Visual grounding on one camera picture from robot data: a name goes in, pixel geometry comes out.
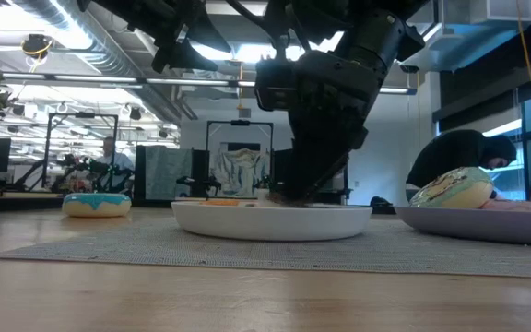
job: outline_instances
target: black jacket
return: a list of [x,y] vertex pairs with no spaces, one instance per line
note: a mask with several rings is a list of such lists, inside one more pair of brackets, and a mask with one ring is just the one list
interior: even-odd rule
[[484,137],[475,130],[456,130],[434,138],[418,155],[407,177],[407,184],[422,188],[459,167],[478,167],[489,159],[516,158],[515,146],[508,137]]

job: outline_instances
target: white plate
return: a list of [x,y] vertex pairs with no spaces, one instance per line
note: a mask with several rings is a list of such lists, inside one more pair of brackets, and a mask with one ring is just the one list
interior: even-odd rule
[[531,244],[531,212],[395,207],[414,229],[469,240]]
[[186,231],[244,240],[317,241],[342,239],[364,231],[369,207],[223,207],[197,202],[171,203]]

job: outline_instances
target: woven mat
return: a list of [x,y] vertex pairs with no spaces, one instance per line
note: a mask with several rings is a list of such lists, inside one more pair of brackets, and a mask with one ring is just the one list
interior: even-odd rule
[[0,258],[531,278],[531,246],[433,236],[397,220],[371,220],[365,233],[345,240],[269,243],[195,235],[167,219],[32,245]]

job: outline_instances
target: blue frosted donut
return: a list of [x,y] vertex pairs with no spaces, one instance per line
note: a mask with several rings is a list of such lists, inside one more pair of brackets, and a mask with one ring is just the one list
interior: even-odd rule
[[493,192],[490,176],[476,167],[463,167],[440,176],[419,190],[410,205],[424,208],[480,208]]
[[121,217],[131,204],[130,197],[122,194],[70,194],[63,201],[63,212],[71,217]]

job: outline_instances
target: wooden table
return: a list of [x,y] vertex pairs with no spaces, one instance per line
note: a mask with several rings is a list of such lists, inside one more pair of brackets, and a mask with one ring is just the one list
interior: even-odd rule
[[[170,215],[0,214],[0,251]],[[531,331],[531,279],[0,261],[0,331]]]

